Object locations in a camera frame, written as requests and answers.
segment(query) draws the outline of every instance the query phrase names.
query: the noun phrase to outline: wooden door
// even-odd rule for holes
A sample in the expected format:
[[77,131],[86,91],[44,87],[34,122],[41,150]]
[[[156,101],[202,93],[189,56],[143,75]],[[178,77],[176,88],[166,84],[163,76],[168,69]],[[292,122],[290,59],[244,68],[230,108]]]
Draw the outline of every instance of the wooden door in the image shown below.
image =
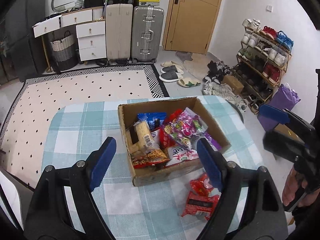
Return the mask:
[[206,53],[221,0],[170,0],[170,2],[172,12],[166,21],[169,27],[164,41],[165,49]]

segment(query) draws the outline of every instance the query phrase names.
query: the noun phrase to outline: suitcase handle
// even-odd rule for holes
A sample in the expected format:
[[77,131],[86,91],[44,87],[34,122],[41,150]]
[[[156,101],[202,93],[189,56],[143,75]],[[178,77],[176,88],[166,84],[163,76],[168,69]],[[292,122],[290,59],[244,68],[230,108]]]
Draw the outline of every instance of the suitcase handle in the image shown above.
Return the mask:
[[152,31],[152,30],[149,30],[151,32],[151,37],[150,37],[150,40],[148,40],[148,42],[152,41],[153,40],[153,36],[155,35],[155,33]]

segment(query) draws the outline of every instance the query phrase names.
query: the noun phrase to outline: red sneaker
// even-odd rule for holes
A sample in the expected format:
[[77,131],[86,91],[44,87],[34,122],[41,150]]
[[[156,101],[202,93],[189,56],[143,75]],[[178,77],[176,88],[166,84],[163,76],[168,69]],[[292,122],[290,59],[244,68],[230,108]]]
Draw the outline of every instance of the red sneaker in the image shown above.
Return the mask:
[[277,32],[268,26],[265,26],[263,28],[263,30],[260,30],[260,33],[265,36],[268,36],[269,38],[271,38],[273,40],[277,37]]
[[271,69],[269,81],[275,85],[280,78],[280,70],[274,66],[271,66],[271,67],[272,67],[272,69]]
[[273,68],[273,65],[266,64],[266,66],[263,69],[262,75],[266,78],[269,78],[272,74],[272,68]]

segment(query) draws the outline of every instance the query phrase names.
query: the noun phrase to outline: white wall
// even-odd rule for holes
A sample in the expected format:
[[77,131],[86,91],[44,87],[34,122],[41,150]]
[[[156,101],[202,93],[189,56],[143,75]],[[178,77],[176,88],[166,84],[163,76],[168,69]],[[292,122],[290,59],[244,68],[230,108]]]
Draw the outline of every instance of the white wall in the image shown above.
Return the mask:
[[[266,11],[267,5],[273,6],[272,13]],[[208,51],[230,66],[237,63],[245,18],[260,19],[262,26],[283,30],[294,41],[293,57],[282,82],[289,83],[301,99],[293,112],[311,122],[318,91],[315,69],[320,62],[320,32],[297,0],[224,0]]]

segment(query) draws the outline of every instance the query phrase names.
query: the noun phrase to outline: table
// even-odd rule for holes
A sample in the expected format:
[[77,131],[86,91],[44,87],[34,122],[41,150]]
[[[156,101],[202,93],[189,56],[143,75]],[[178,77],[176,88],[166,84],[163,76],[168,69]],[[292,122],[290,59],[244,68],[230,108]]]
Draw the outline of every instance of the table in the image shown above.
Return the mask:
[[[247,169],[257,169],[263,165],[257,147],[233,107],[217,96],[198,98],[216,119],[231,144],[224,154],[227,161],[235,161]],[[103,183],[94,190],[92,196],[115,238],[196,239],[206,221],[191,215],[180,215],[190,190],[189,181],[200,176],[202,170],[148,186],[132,185],[117,107],[120,104],[154,100],[164,98],[94,102],[61,109],[52,119],[49,128],[42,171],[49,164],[57,169],[70,167],[78,160],[85,160],[93,150],[100,147],[107,136],[111,136],[117,141],[117,151]],[[239,225],[246,194],[247,189],[243,188],[229,231]],[[83,231],[68,187],[66,196],[73,224],[76,229]]]

